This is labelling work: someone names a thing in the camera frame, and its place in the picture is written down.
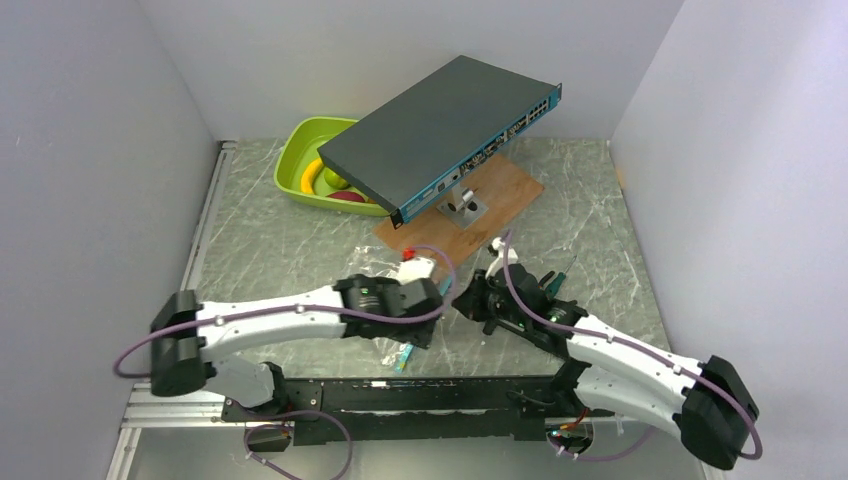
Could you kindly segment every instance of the table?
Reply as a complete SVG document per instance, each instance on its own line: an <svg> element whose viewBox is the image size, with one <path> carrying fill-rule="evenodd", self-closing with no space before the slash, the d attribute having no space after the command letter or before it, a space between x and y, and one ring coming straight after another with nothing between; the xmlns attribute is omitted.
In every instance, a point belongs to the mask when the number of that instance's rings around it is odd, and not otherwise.
<svg viewBox="0 0 848 480"><path fill-rule="evenodd" d="M272 175L283 140L239 142L226 178L198 287L201 300L248 301L332 284L354 273L386 274L399 254L373 235L379 218L301 205ZM601 140L517 138L503 152L545 185L510 225L520 262L541 277L577 261L559 297L576 299L616 329L662 349L668 340L627 215L615 169ZM485 249L457 270L465 288ZM451 310L429 350L416 349L407 376L553 374L561 360L529 342ZM272 361L287 377L377 377L393 370L398 344L387 339L309 339L243 352Z"/></svg>

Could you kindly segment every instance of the green apple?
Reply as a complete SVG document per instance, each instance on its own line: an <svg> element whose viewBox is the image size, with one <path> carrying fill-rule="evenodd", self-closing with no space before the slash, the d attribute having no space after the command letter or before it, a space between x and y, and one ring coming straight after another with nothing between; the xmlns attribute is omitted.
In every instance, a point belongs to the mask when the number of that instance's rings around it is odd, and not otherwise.
<svg viewBox="0 0 848 480"><path fill-rule="evenodd" d="M347 183L347 180L340 177L338 173L327 167L324 167L324 180L327 182L327 185L335 188L336 190L344 190L350 186L350 184Z"/></svg>

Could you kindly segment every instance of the wooden cutting board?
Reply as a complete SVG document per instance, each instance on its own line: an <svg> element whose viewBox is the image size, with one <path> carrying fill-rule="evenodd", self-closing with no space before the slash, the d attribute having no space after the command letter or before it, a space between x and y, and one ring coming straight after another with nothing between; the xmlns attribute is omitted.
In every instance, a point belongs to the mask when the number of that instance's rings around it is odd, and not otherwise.
<svg viewBox="0 0 848 480"><path fill-rule="evenodd" d="M398 251L411 245L435 245L447 253L454 266L459 267L478 248L503 232L506 225L545 189L500 154L465 177L462 184L474 191L474 195L489 208L467 229L461 229L439 212L436 205L432 205L397 230L386 218L374 228L374 234L389 248Z"/></svg>

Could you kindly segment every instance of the white wall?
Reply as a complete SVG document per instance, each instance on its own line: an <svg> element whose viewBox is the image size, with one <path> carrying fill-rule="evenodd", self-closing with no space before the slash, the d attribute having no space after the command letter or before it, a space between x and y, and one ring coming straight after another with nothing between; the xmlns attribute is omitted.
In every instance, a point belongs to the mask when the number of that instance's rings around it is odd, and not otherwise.
<svg viewBox="0 0 848 480"><path fill-rule="evenodd" d="M103 478L216 145L135 2L0 13L0 478Z"/></svg>
<svg viewBox="0 0 848 480"><path fill-rule="evenodd" d="M847 45L842 0L687 0L613 136L672 345L761 408L732 478L848 478Z"/></svg>
<svg viewBox="0 0 848 480"><path fill-rule="evenodd" d="M609 138L682 0L140 0L218 139L361 117L457 54L563 84L531 135Z"/></svg>

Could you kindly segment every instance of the green plastic basket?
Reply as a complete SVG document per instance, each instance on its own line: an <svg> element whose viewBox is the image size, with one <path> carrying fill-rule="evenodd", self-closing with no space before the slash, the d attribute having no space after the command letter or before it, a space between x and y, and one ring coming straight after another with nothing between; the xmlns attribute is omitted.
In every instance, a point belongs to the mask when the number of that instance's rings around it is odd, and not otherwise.
<svg viewBox="0 0 848 480"><path fill-rule="evenodd" d="M328 198L326 195L337 190L327 185L322 174L318 174L312 184L312 188L315 190L314 195L300 191L300 177L303 176L306 167L318 158L318 147L327 143L329 139L354 123L356 123L356 120L335 117L311 117L300 122L300 125L294 129L289 139L286 140L286 144L280 152L280 158L277 160L277 168L274 170L274 181L280 187L280 190L285 192L292 200L314 207L374 217L387 216L388 212L375 203ZM348 187L345 190L356 192L363 198L368 198L354 187Z"/></svg>

